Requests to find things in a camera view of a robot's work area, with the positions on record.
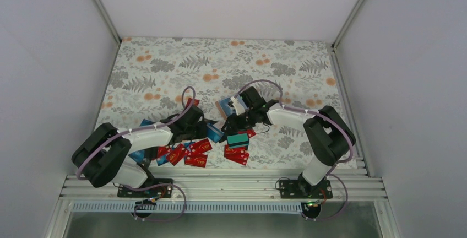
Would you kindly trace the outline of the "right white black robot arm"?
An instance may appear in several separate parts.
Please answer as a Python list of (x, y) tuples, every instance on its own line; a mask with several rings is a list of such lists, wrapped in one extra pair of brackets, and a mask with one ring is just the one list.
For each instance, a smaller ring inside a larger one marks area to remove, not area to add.
[(355, 136), (331, 106), (318, 111), (292, 108), (279, 100), (266, 101), (254, 87), (247, 88), (230, 100), (229, 106), (234, 112), (221, 128), (229, 136), (253, 128), (258, 123), (293, 128), (306, 134), (313, 157), (298, 177), (299, 193), (306, 198), (318, 193), (319, 183), (345, 154), (353, 154)]

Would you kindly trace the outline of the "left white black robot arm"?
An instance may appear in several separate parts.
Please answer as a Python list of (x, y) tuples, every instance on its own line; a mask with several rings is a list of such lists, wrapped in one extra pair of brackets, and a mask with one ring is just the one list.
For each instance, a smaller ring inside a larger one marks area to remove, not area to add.
[(185, 108), (173, 118), (134, 129), (118, 129), (109, 122), (98, 126), (73, 153), (76, 178), (87, 180), (95, 188), (115, 183), (131, 188), (145, 197), (153, 190), (149, 173), (130, 154), (154, 147), (171, 146), (207, 136), (203, 111), (197, 106)]

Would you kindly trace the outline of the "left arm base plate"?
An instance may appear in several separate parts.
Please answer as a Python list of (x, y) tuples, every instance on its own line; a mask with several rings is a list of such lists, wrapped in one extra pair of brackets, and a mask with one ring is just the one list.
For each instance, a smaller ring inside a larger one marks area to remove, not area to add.
[(170, 198), (172, 194), (172, 187), (168, 186), (169, 183), (173, 183), (173, 179), (170, 178), (155, 178), (148, 179), (144, 182), (141, 188), (151, 187), (153, 185), (165, 184), (164, 186), (152, 187), (143, 191), (134, 191), (124, 186), (118, 187), (117, 197), (119, 198)]

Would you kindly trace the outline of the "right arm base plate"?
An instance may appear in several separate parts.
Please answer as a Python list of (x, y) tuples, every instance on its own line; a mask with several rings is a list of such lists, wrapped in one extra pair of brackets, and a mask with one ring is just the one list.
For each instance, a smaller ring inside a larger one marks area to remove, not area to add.
[(323, 179), (317, 185), (306, 181), (279, 179), (277, 189), (282, 199), (324, 199), (332, 198), (332, 187), (329, 180)]

